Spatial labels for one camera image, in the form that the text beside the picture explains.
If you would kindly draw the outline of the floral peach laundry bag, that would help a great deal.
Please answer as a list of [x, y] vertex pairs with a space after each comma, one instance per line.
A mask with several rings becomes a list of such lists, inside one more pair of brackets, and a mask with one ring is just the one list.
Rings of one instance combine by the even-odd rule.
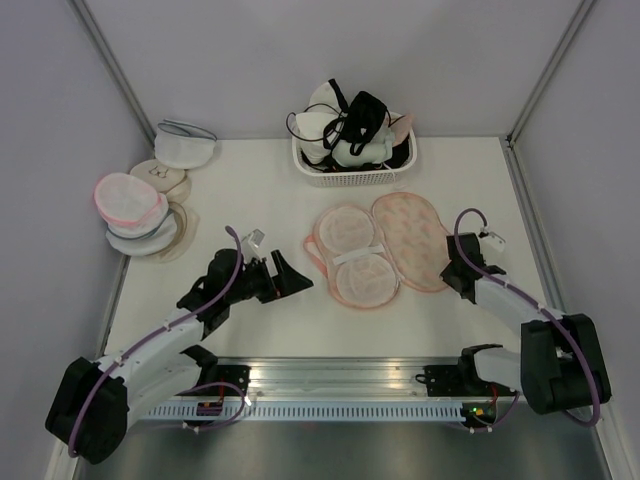
[[426, 294], [445, 290], [448, 235], [428, 200], [396, 192], [368, 209], [345, 203], [326, 210], [303, 248], [336, 301], [372, 310], [389, 304], [403, 286]]

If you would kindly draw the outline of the black bra in basket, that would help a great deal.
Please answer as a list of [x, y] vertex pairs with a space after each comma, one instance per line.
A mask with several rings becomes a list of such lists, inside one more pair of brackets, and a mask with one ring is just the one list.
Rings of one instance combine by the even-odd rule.
[[360, 91], [347, 110], [341, 131], [351, 155], [359, 156], [383, 126], [387, 118], [387, 107], [367, 91]]

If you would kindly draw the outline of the left aluminium frame post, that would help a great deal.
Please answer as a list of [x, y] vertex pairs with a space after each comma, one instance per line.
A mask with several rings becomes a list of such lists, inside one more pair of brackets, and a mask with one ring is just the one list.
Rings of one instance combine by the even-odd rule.
[[108, 75], [134, 117], [147, 144], [152, 147], [155, 138], [154, 127], [145, 113], [138, 96], [132, 88], [124, 69], [111, 48], [88, 2], [85, 0], [68, 0], [67, 4], [105, 66]]

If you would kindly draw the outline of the white mesh bag blue trim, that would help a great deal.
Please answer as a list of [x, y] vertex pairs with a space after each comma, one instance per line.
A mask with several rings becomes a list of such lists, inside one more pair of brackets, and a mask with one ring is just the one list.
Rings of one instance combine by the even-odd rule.
[[217, 136], [197, 125], [163, 119], [157, 124], [155, 158], [163, 165], [191, 170], [206, 165], [214, 156]]

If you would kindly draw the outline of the pink trimmed mesh bag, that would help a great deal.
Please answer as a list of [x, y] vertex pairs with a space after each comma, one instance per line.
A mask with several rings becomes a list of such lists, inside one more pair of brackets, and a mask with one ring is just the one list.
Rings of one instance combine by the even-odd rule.
[[124, 227], [141, 224], [161, 205], [160, 193], [152, 185], [125, 173], [103, 177], [93, 199], [106, 222]]

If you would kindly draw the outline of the aluminium front rail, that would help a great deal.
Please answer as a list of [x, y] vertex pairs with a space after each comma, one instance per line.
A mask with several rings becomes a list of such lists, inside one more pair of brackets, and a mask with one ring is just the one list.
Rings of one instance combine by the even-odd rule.
[[456, 365], [455, 357], [240, 358], [216, 365], [248, 365], [247, 393], [254, 400], [449, 400], [506, 401], [512, 397], [429, 397], [414, 376], [427, 365]]

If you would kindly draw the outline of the right aluminium side rail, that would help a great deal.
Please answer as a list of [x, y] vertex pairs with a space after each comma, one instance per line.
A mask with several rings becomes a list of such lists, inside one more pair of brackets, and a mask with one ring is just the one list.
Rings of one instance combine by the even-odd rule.
[[572, 313], [561, 286], [555, 261], [534, 201], [526, 172], [522, 166], [511, 138], [499, 138], [506, 166], [511, 178], [519, 210], [533, 252], [534, 261], [546, 300], [551, 307]]

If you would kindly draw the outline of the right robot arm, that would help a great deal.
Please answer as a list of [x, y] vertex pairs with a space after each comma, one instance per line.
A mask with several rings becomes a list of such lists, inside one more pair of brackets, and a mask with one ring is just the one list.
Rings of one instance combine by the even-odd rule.
[[596, 424], [611, 386], [592, 319], [542, 306], [504, 270], [485, 262], [473, 233], [448, 236], [447, 249], [449, 263], [441, 279], [520, 338], [517, 352], [500, 344], [464, 348], [456, 371], [459, 388], [478, 395], [491, 383], [507, 387], [540, 415], [589, 407], [592, 417], [582, 423]]

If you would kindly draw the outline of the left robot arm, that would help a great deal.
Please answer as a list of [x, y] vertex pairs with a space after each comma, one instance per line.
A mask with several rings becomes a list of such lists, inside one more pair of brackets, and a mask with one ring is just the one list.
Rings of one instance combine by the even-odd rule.
[[206, 273], [177, 302], [157, 329], [132, 345], [97, 360], [80, 357], [65, 370], [45, 420], [70, 457], [91, 464], [106, 460], [128, 430], [164, 401], [181, 394], [246, 396], [244, 383], [218, 375], [218, 359], [202, 341], [230, 317], [232, 305], [262, 304], [313, 287], [281, 252], [247, 260], [238, 249], [222, 249]]

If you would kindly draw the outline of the beige round laundry bag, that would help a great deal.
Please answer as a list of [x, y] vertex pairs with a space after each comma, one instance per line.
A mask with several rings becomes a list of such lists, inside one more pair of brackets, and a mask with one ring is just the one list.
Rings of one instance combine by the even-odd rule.
[[135, 165], [129, 174], [153, 186], [169, 202], [181, 204], [190, 196], [192, 183], [187, 171], [168, 167], [157, 159]]

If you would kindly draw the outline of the grey trimmed mesh bag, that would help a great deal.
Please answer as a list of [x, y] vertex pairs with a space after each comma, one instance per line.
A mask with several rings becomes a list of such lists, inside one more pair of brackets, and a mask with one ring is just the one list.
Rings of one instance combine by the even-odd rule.
[[112, 248], [132, 257], [144, 257], [160, 252], [175, 239], [178, 224], [175, 212], [169, 209], [162, 221], [149, 232], [136, 237], [124, 237], [107, 228], [106, 239]]

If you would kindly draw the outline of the right aluminium frame post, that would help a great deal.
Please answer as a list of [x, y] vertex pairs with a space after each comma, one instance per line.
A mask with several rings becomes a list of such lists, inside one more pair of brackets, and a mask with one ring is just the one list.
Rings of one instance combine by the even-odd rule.
[[549, 59], [536, 80], [533, 89], [528, 95], [524, 106], [516, 117], [513, 126], [505, 135], [504, 140], [509, 148], [513, 149], [517, 140], [521, 137], [530, 117], [549, 87], [564, 58], [568, 54], [569, 49], [576, 42], [581, 30], [598, 3], [598, 0], [581, 0], [578, 3], [567, 26], [564, 28]]

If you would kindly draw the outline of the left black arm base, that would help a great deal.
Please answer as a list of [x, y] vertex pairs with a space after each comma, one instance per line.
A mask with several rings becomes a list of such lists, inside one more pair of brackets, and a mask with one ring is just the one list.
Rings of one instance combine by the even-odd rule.
[[239, 396], [233, 388], [224, 386], [224, 383], [232, 384], [238, 387], [243, 394], [246, 394], [250, 382], [250, 372], [251, 368], [248, 365], [215, 365], [204, 367], [196, 385], [202, 386], [215, 383], [215, 386], [199, 390], [196, 392], [196, 395], [211, 397]]

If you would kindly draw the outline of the pink garment in basket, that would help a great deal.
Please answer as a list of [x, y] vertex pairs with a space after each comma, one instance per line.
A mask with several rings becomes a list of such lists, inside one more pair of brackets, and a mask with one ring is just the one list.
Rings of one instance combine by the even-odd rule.
[[391, 121], [390, 130], [394, 134], [393, 146], [399, 146], [409, 136], [414, 121], [413, 114], [402, 115]]

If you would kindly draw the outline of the white plastic laundry basket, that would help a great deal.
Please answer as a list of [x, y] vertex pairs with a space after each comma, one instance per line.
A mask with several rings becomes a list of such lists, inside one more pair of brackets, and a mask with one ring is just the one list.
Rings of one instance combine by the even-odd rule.
[[[387, 118], [382, 127], [390, 128], [391, 121], [400, 116], [402, 115], [387, 112]], [[340, 134], [335, 144], [339, 140], [342, 140], [341, 131], [344, 121], [345, 120], [342, 121]], [[417, 144], [413, 127], [407, 139], [399, 146], [393, 147], [392, 158], [379, 165], [365, 164], [363, 167], [353, 169], [318, 168], [309, 163], [301, 150], [299, 141], [292, 136], [291, 148], [294, 166], [298, 172], [302, 174], [305, 181], [315, 187], [365, 186], [393, 183], [403, 174], [407, 173], [417, 161]]]

